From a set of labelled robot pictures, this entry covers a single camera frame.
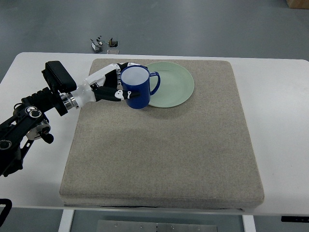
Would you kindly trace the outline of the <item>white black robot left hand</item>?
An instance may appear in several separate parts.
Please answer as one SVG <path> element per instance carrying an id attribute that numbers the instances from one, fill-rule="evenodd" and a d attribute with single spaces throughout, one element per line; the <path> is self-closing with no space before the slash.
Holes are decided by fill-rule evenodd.
<path id="1" fill-rule="evenodd" d="M 100 100 L 119 102 L 138 97 L 139 91 L 119 89 L 121 71 L 134 65 L 131 62 L 114 63 L 94 72 L 76 90 L 66 90 L 60 94 L 64 105 L 68 110 L 71 108 L 79 109 L 88 102 Z"/>

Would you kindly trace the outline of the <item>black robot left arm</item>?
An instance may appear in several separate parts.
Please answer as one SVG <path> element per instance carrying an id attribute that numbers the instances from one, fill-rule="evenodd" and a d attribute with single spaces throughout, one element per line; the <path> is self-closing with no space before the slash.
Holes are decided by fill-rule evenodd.
<path id="1" fill-rule="evenodd" d="M 0 125 L 0 174 L 7 177 L 23 168 L 23 159 L 36 139 L 51 144 L 45 112 L 55 108 L 60 116 L 73 108 L 70 94 L 77 85 L 60 61 L 49 61 L 42 71 L 48 87 L 14 106 L 12 117 Z"/>

